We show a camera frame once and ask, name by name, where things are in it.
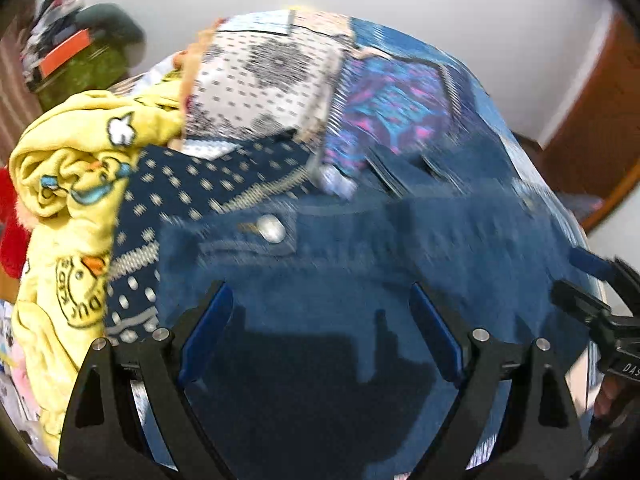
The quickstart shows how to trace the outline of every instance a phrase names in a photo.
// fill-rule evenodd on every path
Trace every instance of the blue gripper pad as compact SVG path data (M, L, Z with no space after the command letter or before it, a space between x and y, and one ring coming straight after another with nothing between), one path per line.
M409 308L427 343L440 375L460 386L465 379L462 348L422 288L414 284L409 294Z
M233 292L223 283L182 347L178 386L184 388L202 376L233 309Z
M615 279L616 271L609 261L582 247L573 247L569 250L569 263L603 282L613 282Z

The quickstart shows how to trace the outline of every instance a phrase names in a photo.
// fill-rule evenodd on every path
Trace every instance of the laundry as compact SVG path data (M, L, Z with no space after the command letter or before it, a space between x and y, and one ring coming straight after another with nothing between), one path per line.
M461 192L381 146L367 160L350 202L282 197L161 229L160 326L195 306L212 280L234 294L230 325L186 393L239 478L392 478L415 466L456 391L412 321L413 282L425 280L500 340L557 341L564 370L587 344L548 290L555 279L588 279L568 263L571 244L541 192L503 184L513 167L495 166ZM454 157L440 162L459 174ZM503 388L487 437L505 402Z
M323 12L321 10L296 10L293 25L304 27L328 36L343 36L343 41L349 43L354 33L351 30L351 19L344 14Z
M414 281L498 338L558 341L566 369L584 350L548 299L557 278L594 290L566 260L583 233L439 49L341 14L258 12L113 89L45 113L8 166L33 233L0 359L54 458L91 341L170 328L216 279L235 311L186 393L239 478L411 471L455 396L410 319Z
M334 98L325 162L353 176L374 144L395 153L419 151L453 126L447 91L437 65L379 57L348 59Z
M4 224L0 233L0 266L14 280L18 280L22 273L31 237L31 233L18 222L16 199L8 169L0 168L0 222Z
M271 32L274 34L288 34L292 19L290 10L267 10L265 12L251 12L239 14L221 25L221 32Z
M246 142L210 162L147 146L129 179L114 235L105 320L112 344L144 339L158 327L158 234L165 221L199 220L281 194L312 194L309 155L290 134Z
M186 139L260 139L303 134L326 120L344 47L306 28L288 36L217 32L189 100Z
M40 61L78 30L75 16L83 6L84 0L45 0L42 3L21 56L28 84L34 78L40 80L40 74L35 72Z
M113 229L127 179L140 148L180 133L178 86L162 83L136 100L77 94L27 128L12 153L16 191L39 218L13 331L54 457L78 368L104 333Z

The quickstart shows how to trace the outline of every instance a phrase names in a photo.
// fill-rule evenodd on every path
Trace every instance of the wooden door frame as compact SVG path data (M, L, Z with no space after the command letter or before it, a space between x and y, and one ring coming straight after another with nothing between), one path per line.
M629 171L620 183L614 188L613 192L604 201L600 209L594 211L587 216L580 225L584 231L589 234L593 231L605 218L624 201L624 199L636 188L640 182L640 159L636 161L635 166Z

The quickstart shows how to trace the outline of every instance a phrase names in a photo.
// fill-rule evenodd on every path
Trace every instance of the colorful patterned fabric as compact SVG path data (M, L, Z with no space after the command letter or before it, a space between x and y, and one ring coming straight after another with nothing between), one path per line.
M217 32L190 97L187 139L247 140L324 122L344 47L306 28L289 36Z
M309 151L284 134L209 162L159 146L142 151L129 179L114 232L106 333L113 344L145 338L158 327L158 233L163 219L198 220L251 207L270 196L296 198L314 189Z
M371 57L345 63L325 140L324 161L356 175L367 148L415 152L451 125L437 66Z

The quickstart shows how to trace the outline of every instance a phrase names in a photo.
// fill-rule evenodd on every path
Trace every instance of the pink and blue pattern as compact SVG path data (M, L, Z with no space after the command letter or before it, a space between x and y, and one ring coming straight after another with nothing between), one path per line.
M370 146L417 152L452 122L440 70L426 62L349 59L333 108L324 161L349 176L358 174Z

